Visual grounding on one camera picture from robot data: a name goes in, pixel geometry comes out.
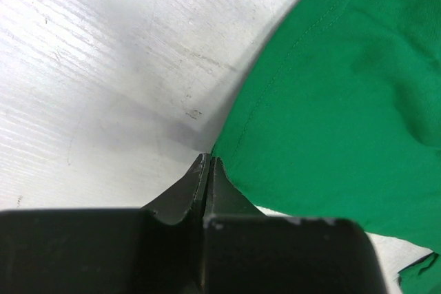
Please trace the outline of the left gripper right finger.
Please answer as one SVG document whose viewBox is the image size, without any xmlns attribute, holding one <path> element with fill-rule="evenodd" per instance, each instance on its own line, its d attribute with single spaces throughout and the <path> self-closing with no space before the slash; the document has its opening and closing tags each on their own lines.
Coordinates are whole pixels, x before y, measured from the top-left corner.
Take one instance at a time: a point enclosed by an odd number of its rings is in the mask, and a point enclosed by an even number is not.
<svg viewBox="0 0 441 294">
<path fill-rule="evenodd" d="M 205 293 L 385 293 L 365 232 L 340 218 L 266 216 L 213 158 L 203 216 Z"/>
</svg>

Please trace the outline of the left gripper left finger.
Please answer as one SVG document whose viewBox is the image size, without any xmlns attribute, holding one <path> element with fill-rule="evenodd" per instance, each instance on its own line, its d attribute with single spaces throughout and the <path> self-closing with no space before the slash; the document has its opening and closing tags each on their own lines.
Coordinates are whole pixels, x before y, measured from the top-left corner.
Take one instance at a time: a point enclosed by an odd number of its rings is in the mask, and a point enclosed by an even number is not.
<svg viewBox="0 0 441 294">
<path fill-rule="evenodd" d="M 200 293 L 210 157 L 139 208 L 1 213 L 2 293 Z"/>
</svg>

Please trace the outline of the green t shirt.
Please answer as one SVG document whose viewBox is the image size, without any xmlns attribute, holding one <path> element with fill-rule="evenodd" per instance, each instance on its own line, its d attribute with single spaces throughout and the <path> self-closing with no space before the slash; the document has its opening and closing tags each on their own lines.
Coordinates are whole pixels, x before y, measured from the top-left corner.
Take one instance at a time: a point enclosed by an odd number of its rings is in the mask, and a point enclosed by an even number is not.
<svg viewBox="0 0 441 294">
<path fill-rule="evenodd" d="M 213 154 L 254 203 L 430 249 L 404 293 L 440 292 L 440 0 L 300 0 Z"/>
</svg>

